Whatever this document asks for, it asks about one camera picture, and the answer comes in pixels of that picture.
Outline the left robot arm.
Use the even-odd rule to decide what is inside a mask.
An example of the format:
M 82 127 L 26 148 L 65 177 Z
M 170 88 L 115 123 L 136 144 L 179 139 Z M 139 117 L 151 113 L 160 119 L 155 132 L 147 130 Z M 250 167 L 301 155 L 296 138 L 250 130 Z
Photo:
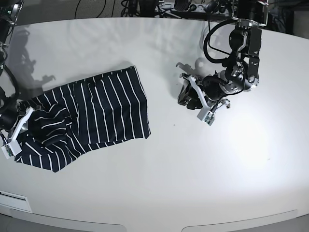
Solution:
M 250 91 L 259 83 L 259 52 L 262 30 L 267 24 L 267 0 L 238 0 L 233 2 L 236 11 L 230 19 L 209 28 L 203 42 L 206 59 L 213 64 L 221 64 L 224 70 L 205 77 L 195 76 L 193 83 L 182 87 L 178 104 L 188 109 L 201 109 L 203 103 L 215 113 L 218 105 L 228 96 Z M 235 24 L 229 35 L 231 52 L 225 58 L 210 56 L 211 36 L 219 28 Z

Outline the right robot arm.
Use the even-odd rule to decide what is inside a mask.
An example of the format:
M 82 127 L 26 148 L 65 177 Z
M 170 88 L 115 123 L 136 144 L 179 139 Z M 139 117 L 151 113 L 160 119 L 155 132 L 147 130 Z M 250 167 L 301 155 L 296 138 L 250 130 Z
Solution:
M 11 141 L 17 124 L 26 115 L 25 109 L 20 107 L 21 101 L 26 99 L 24 96 L 26 90 L 19 85 L 6 64 L 9 57 L 8 47 L 23 5 L 23 0 L 2 0 L 0 2 L 0 73 L 6 73 L 14 87 L 14 93 L 10 96 L 6 95 L 4 88 L 0 88 L 0 130 L 8 133 L 6 136 L 3 133 L 0 134 L 4 144 Z

